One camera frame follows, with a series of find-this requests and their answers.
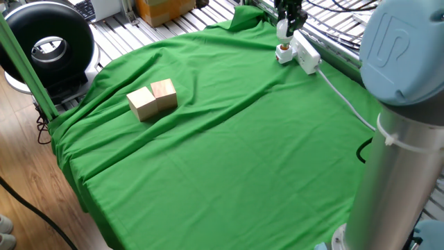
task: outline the shoe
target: shoe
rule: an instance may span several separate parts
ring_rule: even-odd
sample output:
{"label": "shoe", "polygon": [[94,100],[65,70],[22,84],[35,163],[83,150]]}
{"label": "shoe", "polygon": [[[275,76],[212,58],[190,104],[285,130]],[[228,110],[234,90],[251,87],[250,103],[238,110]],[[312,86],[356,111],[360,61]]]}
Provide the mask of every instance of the shoe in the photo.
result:
{"label": "shoe", "polygon": [[15,248],[17,240],[13,235],[0,233],[0,236],[0,250],[13,250]]}
{"label": "shoe", "polygon": [[0,215],[0,233],[10,234],[14,229],[12,221],[4,215]]}

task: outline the cardboard box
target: cardboard box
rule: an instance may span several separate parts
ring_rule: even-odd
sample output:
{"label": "cardboard box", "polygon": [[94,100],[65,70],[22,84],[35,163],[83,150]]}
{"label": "cardboard box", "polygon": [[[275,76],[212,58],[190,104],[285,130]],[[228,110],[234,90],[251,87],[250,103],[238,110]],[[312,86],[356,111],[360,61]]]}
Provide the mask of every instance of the cardboard box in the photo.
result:
{"label": "cardboard box", "polygon": [[139,16],[152,27],[175,19],[196,5],[196,0],[135,0]]}

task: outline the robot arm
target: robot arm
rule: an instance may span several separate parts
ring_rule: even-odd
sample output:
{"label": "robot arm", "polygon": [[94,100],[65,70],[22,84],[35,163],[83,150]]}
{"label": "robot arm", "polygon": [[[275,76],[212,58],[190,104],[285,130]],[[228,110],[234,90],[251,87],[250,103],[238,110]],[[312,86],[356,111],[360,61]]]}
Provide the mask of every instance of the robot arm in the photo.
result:
{"label": "robot arm", "polygon": [[277,21],[287,20],[287,37],[291,37],[307,21],[308,14],[302,10],[302,0],[276,0],[275,8],[278,13]]}

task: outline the wooden floor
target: wooden floor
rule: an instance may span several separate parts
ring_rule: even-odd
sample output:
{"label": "wooden floor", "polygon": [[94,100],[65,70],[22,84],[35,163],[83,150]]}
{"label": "wooden floor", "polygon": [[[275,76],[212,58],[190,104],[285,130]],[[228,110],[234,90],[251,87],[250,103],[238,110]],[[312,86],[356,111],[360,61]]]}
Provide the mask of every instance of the wooden floor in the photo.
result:
{"label": "wooden floor", "polygon": [[[37,143],[31,96],[13,90],[0,68],[0,175],[20,195],[47,214],[79,250],[109,249],[96,224],[85,214],[57,166],[51,145]],[[44,132],[42,140],[49,140]],[[0,213],[14,223],[16,250],[69,249],[37,215],[0,187]]]}

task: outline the white cable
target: white cable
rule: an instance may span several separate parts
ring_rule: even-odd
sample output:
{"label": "white cable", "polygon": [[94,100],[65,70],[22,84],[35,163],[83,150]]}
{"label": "white cable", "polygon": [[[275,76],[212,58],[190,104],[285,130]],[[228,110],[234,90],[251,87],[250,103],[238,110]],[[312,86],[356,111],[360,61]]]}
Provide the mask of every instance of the white cable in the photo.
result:
{"label": "white cable", "polygon": [[374,126],[371,126],[362,116],[353,108],[353,105],[333,86],[333,84],[328,80],[328,78],[324,75],[324,73],[321,71],[321,69],[316,69],[318,73],[325,79],[325,81],[332,87],[332,89],[347,103],[347,105],[350,107],[350,109],[353,111],[353,113],[358,117],[358,119],[361,120],[363,124],[365,124],[369,129],[372,131],[376,131]]}

